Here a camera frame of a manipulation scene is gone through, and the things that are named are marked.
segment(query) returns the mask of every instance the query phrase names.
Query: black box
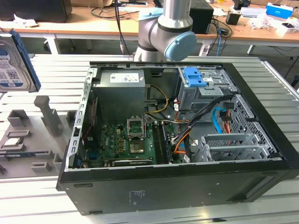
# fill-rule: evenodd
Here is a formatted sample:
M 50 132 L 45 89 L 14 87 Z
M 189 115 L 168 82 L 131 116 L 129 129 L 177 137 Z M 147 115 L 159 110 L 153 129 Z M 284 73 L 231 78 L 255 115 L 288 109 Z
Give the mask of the black box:
M 35 21 L 66 22 L 71 0 L 0 0 L 0 19 L 13 20 L 14 14 Z
M 229 12 L 228 15 L 227 15 L 227 17 L 226 17 L 225 22 L 228 25 L 237 25 L 240 16 L 241 16 L 241 14 L 239 14 L 239 13 L 231 13 L 231 12 Z
M 192 31 L 196 34 L 207 34 L 213 12 L 214 9 L 205 0 L 193 0 L 190 9 L 190 16 L 193 19 Z

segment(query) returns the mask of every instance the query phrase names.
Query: blue drive bay latch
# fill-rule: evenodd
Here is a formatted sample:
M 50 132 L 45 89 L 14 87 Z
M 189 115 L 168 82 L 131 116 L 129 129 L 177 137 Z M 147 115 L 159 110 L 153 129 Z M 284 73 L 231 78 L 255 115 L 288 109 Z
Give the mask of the blue drive bay latch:
M 206 82 L 202 80 L 201 72 L 196 67 L 184 67 L 184 76 L 189 87 L 205 87 Z

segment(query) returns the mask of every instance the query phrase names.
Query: open computer tower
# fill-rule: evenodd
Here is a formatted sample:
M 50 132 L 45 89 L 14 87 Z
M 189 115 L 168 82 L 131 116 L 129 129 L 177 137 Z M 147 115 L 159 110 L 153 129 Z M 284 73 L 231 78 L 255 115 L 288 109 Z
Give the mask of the open computer tower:
M 298 161 L 231 63 L 92 63 L 57 188 L 82 215 L 252 202 Z

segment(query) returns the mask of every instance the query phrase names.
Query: robotic arm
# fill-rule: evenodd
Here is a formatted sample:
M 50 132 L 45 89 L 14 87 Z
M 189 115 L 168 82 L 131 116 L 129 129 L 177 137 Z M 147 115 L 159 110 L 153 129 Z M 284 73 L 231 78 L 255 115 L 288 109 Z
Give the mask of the robotic arm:
M 196 45 L 189 15 L 191 0 L 164 0 L 164 7 L 139 13 L 138 48 L 134 61 L 181 61 Z

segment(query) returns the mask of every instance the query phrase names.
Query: black computer case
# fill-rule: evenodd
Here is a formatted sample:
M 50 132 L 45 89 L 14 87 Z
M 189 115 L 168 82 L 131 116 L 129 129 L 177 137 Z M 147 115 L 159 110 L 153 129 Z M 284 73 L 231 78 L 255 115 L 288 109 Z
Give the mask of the black computer case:
M 0 0 L 0 19 L 3 21 L 13 20 L 15 14 L 37 22 L 66 22 L 71 11 L 71 0 Z
M 118 63 L 100 64 L 116 69 Z M 238 88 L 236 94 L 242 95 L 254 113 L 255 118 L 252 121 L 260 123 L 278 152 L 270 155 L 268 161 L 228 161 L 205 165 L 189 163 L 179 166 L 104 168 L 88 171 L 75 169 L 69 172 L 68 168 L 64 167 L 68 153 L 66 150 L 57 189 L 65 190 L 82 215 L 252 202 L 277 183 L 295 178 L 299 174 L 298 152 L 233 64 L 136 63 L 139 68 L 156 66 L 157 69 L 161 66 L 175 67 L 182 64 L 224 69 Z M 129 68 L 130 63 L 121 67 Z M 276 156 L 282 160 L 271 160 Z

